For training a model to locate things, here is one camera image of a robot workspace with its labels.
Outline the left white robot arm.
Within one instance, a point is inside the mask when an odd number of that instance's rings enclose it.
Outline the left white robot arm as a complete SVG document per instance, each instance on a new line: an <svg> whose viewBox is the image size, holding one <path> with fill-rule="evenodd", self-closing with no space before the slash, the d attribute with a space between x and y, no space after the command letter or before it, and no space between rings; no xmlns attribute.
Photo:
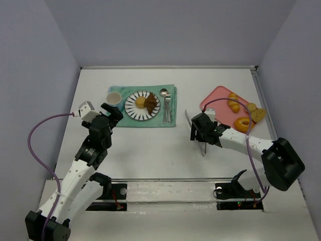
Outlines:
<svg viewBox="0 0 321 241"><path fill-rule="evenodd" d="M27 214L25 223L30 240L68 240L72 220L111 190L111 178L98 173L97 169L112 145L112 129L123 119L123 114L118 107L106 103L101 108L109 115L96 111L89 101L70 114L81 118L82 126L89 134L65 177L60 180L57 175L53 176L57 188L50 198L38 211Z"/></svg>

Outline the small round bun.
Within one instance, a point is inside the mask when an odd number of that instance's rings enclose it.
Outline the small round bun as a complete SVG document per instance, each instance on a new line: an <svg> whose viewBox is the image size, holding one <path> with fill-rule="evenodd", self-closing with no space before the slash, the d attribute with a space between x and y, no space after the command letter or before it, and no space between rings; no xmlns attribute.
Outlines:
<svg viewBox="0 0 321 241"><path fill-rule="evenodd" d="M145 97L143 96L139 96L136 100L135 100L135 105L137 108L145 108Z"/></svg>

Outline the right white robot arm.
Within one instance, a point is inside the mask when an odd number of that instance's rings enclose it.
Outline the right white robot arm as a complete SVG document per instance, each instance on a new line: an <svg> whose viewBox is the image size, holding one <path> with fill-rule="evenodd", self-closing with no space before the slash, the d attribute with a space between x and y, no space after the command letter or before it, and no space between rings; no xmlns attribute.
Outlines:
<svg viewBox="0 0 321 241"><path fill-rule="evenodd" d="M305 170L303 161L288 140L251 137L211 121L205 113L191 119L190 139L245 154L251 162L260 161L261 169L243 170L233 178L232 183L246 191L270 186L287 191Z"/></svg>

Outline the brown chocolate croissant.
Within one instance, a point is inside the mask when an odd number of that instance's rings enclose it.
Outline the brown chocolate croissant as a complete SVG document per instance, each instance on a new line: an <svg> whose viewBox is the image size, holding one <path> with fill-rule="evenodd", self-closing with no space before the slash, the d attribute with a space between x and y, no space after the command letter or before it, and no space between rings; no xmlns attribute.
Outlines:
<svg viewBox="0 0 321 241"><path fill-rule="evenodd" d="M157 105L157 100L155 98L155 95L154 93L150 92L149 96L144 101L144 107L147 109L148 114L151 115L156 105Z"/></svg>

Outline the metal tongs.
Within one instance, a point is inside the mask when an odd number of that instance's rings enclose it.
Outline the metal tongs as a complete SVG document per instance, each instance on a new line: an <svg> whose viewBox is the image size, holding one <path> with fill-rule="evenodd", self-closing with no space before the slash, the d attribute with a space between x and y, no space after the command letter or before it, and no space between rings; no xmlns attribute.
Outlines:
<svg viewBox="0 0 321 241"><path fill-rule="evenodd" d="M186 109L184 111L184 115L185 115L185 118L186 118L190 128L192 128L192 122L191 122L191 119L190 119ZM206 155L206 153L207 153L207 144L206 143L201 143L199 141L196 141L196 142L197 142L197 144L199 146L199 149L200 149L202 157L204 157Z"/></svg>

